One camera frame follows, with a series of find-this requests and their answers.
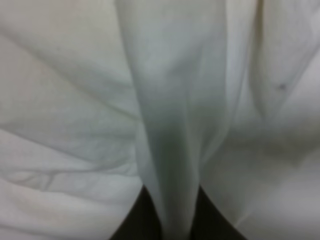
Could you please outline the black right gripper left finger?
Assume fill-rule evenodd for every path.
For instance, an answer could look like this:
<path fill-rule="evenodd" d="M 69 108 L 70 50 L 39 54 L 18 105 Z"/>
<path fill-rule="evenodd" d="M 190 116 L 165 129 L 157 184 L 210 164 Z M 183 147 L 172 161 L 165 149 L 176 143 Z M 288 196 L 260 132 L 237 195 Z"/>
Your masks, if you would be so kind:
<path fill-rule="evenodd" d="M 149 192 L 142 187 L 132 209 L 110 240 L 160 240 L 162 229 Z"/>

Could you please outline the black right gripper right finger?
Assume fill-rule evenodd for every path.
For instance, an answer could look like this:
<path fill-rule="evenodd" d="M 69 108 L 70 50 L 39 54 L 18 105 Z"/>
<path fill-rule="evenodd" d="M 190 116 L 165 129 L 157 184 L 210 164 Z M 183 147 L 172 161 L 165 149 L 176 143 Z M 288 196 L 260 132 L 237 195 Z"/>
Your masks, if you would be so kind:
<path fill-rule="evenodd" d="M 200 188 L 191 228 L 192 240 L 245 240 Z"/>

